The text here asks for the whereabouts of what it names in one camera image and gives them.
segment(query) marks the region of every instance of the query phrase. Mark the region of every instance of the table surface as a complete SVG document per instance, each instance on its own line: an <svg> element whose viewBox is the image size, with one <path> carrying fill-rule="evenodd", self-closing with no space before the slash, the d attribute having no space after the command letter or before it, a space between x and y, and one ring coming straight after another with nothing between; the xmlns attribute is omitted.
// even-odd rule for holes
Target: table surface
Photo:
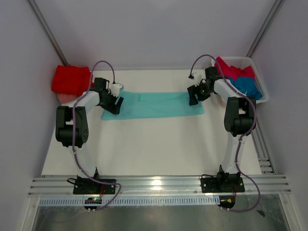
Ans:
<svg viewBox="0 0 308 231"><path fill-rule="evenodd" d="M194 72L196 81L205 77L204 70ZM116 82L131 92L186 91L194 83L188 75L189 70L115 72ZM96 71L94 77L112 81L112 72ZM87 145L99 174L216 174L226 153L227 132L223 125L226 104L215 94L202 104L203 115L109 121L102 121L103 109L94 107L87 115L90 132ZM244 147L241 169L249 175L261 174L251 136ZM75 174L72 155L53 134L42 175Z"/></svg>

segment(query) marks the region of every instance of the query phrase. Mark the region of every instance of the gray wall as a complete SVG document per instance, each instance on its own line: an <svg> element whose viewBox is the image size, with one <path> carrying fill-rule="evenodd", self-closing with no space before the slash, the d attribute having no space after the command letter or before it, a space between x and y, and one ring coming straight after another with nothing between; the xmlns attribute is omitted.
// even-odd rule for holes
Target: gray wall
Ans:
<svg viewBox="0 0 308 231"><path fill-rule="evenodd" d="M107 59L116 69L161 69L190 68L203 53L245 56L273 0L37 3L71 64Z"/></svg>
<svg viewBox="0 0 308 231"><path fill-rule="evenodd" d="M26 0L0 1L0 31L0 223L13 231L49 146L60 62Z"/></svg>
<svg viewBox="0 0 308 231"><path fill-rule="evenodd" d="M253 59L270 100L258 115L278 173L308 214L308 2L285 1Z"/></svg>

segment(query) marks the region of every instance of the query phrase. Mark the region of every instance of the plastic basket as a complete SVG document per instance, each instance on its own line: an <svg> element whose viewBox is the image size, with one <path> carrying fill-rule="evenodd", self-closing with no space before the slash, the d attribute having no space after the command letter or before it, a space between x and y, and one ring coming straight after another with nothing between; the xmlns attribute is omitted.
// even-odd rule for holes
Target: plastic basket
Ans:
<svg viewBox="0 0 308 231"><path fill-rule="evenodd" d="M257 100L257 103L265 103L269 100L269 94L265 88L265 84L262 81L262 78L256 68L256 65L254 64L254 61L252 61L251 58L248 57L221 57L223 61L225 61L225 63L228 66L235 66L237 68L240 69L244 69L248 66L251 66L254 73L255 73L255 83L256 86L258 88L258 90L261 92L262 94L262 98L260 98L259 100ZM211 61L212 66L214 66L215 61L212 60Z"/></svg>

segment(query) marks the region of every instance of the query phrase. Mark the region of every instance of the turquoise towel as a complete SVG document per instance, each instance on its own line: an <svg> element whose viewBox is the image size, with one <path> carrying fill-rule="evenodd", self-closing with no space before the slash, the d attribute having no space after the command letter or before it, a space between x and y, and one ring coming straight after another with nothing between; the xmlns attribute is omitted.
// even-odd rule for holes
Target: turquoise towel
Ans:
<svg viewBox="0 0 308 231"><path fill-rule="evenodd" d="M133 93L121 91L124 98L120 114L103 111L102 120L193 116L204 113L202 104L189 106L187 92Z"/></svg>

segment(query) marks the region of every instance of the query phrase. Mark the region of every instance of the metal pole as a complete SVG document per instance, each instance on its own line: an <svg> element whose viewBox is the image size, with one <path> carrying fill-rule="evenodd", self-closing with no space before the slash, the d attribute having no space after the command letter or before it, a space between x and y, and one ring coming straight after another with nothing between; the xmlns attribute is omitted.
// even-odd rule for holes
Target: metal pole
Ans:
<svg viewBox="0 0 308 231"><path fill-rule="evenodd" d="M46 35L47 35L49 41L51 42L53 48L55 49L57 55L59 56L59 58L60 58L62 64L63 64L64 66L68 66L68 62L67 62L67 60L66 60L64 54L62 53L61 48L60 48L59 44L57 43L57 40L56 40L55 37L53 36L53 34L52 34L52 32L51 32L51 30L50 30L50 28L49 28L47 22L45 21L43 15L42 15L42 13L41 13L41 11L39 10L38 5L36 4L36 2L35 2L34 0L27 0L27 1L28 1L28 3L30 4L30 6L31 6L31 8L32 8L32 10L33 10L33 12L34 12L34 14L35 14L35 16L37 17L39 23L40 23L41 26L43 27L43 29L44 29L44 31L45 31L45 33L46 33Z"/></svg>
<svg viewBox="0 0 308 231"><path fill-rule="evenodd" d="M261 40L264 38L266 32L268 31L271 23L273 22L273 20L275 19L278 11L280 10L280 8L282 7L283 3L285 0L275 0L271 10L269 11L265 21L262 24L261 29L259 30L253 44L251 45L248 53L247 53L247 57L252 57L257 49L257 47L259 46Z"/></svg>

